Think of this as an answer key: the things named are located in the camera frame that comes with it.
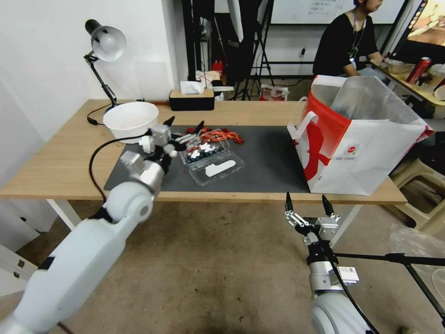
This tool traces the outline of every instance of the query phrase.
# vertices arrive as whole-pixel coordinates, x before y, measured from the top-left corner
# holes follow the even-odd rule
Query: tissue box
[[[204,89],[203,94],[182,94],[180,90],[172,90],[169,100],[173,111],[213,110],[215,94],[212,89]]]

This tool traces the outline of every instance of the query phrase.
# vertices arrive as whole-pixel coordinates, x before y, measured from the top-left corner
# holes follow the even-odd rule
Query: whiteboard
[[[404,0],[385,0],[371,14],[375,24],[393,24]],[[353,0],[275,0],[272,24],[330,24],[354,8]]]

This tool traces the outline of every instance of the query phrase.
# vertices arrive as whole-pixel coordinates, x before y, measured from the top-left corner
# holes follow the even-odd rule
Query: wooden table
[[[413,95],[420,101],[427,100],[429,103],[435,106],[445,106],[445,101],[436,99],[431,90],[427,90],[418,85],[413,85],[406,82],[409,73],[394,74],[390,73],[386,67],[382,66],[378,62],[371,60],[371,63],[375,69],[381,72],[384,76],[391,80],[389,87],[394,89],[395,84],[399,85],[403,89],[407,90],[409,94]]]
[[[107,100],[87,101],[67,123],[31,158],[28,163],[2,188],[0,197],[46,199],[69,228],[80,222],[79,216],[68,203],[69,199],[100,200],[88,173],[93,151],[113,136],[104,126],[86,121],[86,114],[107,104]],[[159,121],[175,115],[175,125],[276,125],[286,126],[290,120],[299,124],[304,103],[300,102],[215,102],[213,111],[173,112],[168,105],[158,105]],[[101,112],[94,114],[101,117]],[[124,144],[116,143],[104,148],[94,162],[93,172],[100,185],[104,185]],[[284,203],[284,193],[206,193],[161,192],[159,201],[184,202],[258,202]],[[320,194],[293,193],[295,202],[321,203]],[[329,195],[332,203],[355,204],[355,214],[361,205],[396,205],[406,203],[399,189],[387,178],[371,196]]]

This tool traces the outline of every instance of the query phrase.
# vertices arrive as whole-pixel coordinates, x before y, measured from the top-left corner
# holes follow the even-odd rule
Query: red and white paper bag
[[[301,124],[287,129],[312,193],[355,195],[371,195],[433,133],[374,77],[317,76]]]

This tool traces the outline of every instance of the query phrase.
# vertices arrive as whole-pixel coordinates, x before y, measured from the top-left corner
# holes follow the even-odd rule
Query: bag handle
[[[290,122],[287,125],[287,131],[289,131],[289,134],[291,135],[291,138],[293,140],[301,138],[303,133],[306,131],[307,126],[310,122],[317,123],[318,122],[318,115],[314,113],[313,111],[309,111],[306,116],[304,117],[301,124],[298,126],[298,129],[295,128],[295,125],[293,122]]]

